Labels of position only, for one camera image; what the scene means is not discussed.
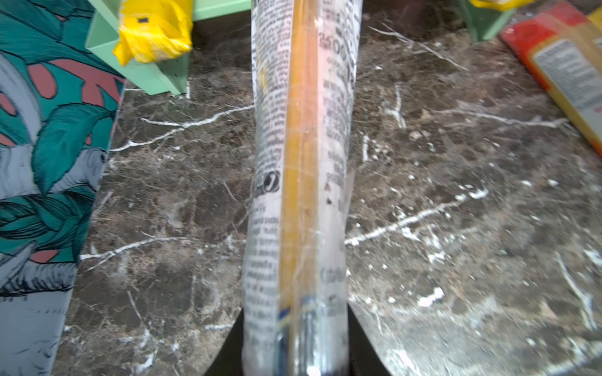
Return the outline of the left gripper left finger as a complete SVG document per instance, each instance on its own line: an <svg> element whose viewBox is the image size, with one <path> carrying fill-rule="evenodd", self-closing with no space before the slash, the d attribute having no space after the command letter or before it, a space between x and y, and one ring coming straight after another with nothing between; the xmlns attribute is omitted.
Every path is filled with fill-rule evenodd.
<svg viewBox="0 0 602 376"><path fill-rule="evenodd" d="M204 376L243 376L242 345L244 311L241 310L227 338Z"/></svg>

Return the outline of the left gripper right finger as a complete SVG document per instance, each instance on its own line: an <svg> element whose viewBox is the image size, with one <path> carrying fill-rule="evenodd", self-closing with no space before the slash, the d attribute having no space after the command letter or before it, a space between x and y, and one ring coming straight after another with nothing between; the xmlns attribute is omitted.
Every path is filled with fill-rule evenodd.
<svg viewBox="0 0 602 376"><path fill-rule="evenodd" d="M391 376L349 303L347 304L347 313L350 350L349 375Z"/></svg>

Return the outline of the clear white label spaghetti bag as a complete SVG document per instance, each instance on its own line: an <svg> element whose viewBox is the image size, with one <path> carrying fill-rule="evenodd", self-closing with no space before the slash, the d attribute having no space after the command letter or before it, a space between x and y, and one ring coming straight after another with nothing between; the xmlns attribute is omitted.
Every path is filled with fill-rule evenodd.
<svg viewBox="0 0 602 376"><path fill-rule="evenodd" d="M256 1L256 163L241 275L247 375L349 372L345 227L360 1Z"/></svg>

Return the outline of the yellow label spaghetti bag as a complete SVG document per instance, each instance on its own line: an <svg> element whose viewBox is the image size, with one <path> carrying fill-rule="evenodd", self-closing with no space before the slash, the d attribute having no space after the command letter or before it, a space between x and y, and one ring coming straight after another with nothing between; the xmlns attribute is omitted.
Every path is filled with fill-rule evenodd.
<svg viewBox="0 0 602 376"><path fill-rule="evenodd" d="M193 50L192 0L123 0L114 55L125 67L173 60Z"/></svg>

